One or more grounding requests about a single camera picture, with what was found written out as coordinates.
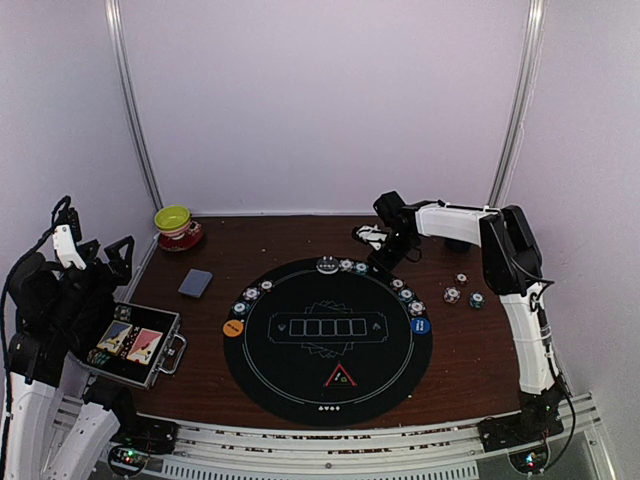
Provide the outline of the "clear round dealer button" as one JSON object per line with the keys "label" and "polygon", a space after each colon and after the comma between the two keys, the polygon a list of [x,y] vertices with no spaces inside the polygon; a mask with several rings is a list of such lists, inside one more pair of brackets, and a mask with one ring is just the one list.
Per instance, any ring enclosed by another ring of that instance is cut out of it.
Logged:
{"label": "clear round dealer button", "polygon": [[316,269],[321,274],[335,274],[340,269],[340,262],[338,259],[331,255],[324,255],[318,259],[316,263]]}

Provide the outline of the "blue round blind button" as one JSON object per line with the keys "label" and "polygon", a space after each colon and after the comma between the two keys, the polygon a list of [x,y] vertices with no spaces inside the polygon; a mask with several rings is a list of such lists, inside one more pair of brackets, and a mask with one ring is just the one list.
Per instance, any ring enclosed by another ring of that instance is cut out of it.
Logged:
{"label": "blue round blind button", "polygon": [[410,322],[411,331],[415,335],[426,335],[431,332],[430,321],[423,316],[414,317]]}

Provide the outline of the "blue white poker chip stack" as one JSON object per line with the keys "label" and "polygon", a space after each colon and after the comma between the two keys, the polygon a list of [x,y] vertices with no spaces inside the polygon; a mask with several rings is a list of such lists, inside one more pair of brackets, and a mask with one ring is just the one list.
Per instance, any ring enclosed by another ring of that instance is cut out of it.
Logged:
{"label": "blue white poker chip stack", "polygon": [[446,287],[443,293],[443,300],[449,304],[456,304],[461,298],[461,291],[456,287]]}

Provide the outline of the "blue playing card deck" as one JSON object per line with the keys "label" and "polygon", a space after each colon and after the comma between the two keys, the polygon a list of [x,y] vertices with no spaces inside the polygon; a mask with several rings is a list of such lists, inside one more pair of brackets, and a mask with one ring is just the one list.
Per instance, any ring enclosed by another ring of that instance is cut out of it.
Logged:
{"label": "blue playing card deck", "polygon": [[209,271],[190,269],[180,284],[178,292],[191,298],[200,298],[212,279],[213,274]]}

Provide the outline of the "green poker chip stack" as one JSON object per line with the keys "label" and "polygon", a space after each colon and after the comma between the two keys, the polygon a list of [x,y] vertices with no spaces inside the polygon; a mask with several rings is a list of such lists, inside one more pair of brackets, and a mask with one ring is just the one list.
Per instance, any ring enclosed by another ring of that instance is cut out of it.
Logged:
{"label": "green poker chip stack", "polygon": [[480,292],[473,292],[469,296],[469,305],[474,309],[480,309],[485,305],[485,296]]}

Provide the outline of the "red black triangle marker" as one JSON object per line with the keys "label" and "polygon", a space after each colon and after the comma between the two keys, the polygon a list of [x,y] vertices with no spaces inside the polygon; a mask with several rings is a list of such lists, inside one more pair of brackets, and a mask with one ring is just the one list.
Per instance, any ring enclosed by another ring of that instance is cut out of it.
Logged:
{"label": "red black triangle marker", "polygon": [[332,373],[324,383],[325,388],[330,387],[356,387],[357,383],[349,372],[340,363],[336,365]]}

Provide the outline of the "orange round blind button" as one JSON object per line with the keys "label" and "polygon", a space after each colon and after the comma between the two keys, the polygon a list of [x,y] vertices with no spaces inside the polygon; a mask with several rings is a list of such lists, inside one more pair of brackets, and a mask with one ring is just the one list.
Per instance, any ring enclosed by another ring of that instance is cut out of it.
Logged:
{"label": "orange round blind button", "polygon": [[237,338],[244,332],[244,322],[238,319],[227,320],[223,324],[222,332],[227,338]]}

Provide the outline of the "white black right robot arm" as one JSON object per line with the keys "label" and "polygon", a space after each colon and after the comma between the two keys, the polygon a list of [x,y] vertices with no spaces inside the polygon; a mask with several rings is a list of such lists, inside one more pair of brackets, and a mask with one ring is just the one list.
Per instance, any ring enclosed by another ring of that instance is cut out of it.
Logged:
{"label": "white black right robot arm", "polygon": [[523,210],[442,200],[408,204],[395,191],[382,194],[373,208],[390,230],[368,257],[383,270],[393,270],[423,237],[441,237],[457,251],[480,248],[484,281],[507,315],[519,365],[520,412],[500,425],[526,442],[556,430],[559,404],[568,393],[543,300],[551,283],[543,276],[542,255]]}

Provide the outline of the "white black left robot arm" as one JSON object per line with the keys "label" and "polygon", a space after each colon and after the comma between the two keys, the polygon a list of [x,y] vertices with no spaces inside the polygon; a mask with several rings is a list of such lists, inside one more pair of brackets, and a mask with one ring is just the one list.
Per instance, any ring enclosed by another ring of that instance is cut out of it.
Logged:
{"label": "white black left robot arm", "polygon": [[132,276],[135,241],[127,236],[106,247],[109,261],[103,263],[99,242],[77,245],[66,225],[46,231],[40,240],[53,241],[55,261],[32,247],[11,268],[1,294],[16,305],[16,332],[1,339],[2,478],[85,479],[109,443],[145,455],[172,452],[176,423],[138,415],[122,382],[97,380],[84,393],[78,426],[44,463],[43,446],[63,397],[65,358],[87,354],[112,319],[113,292]]}

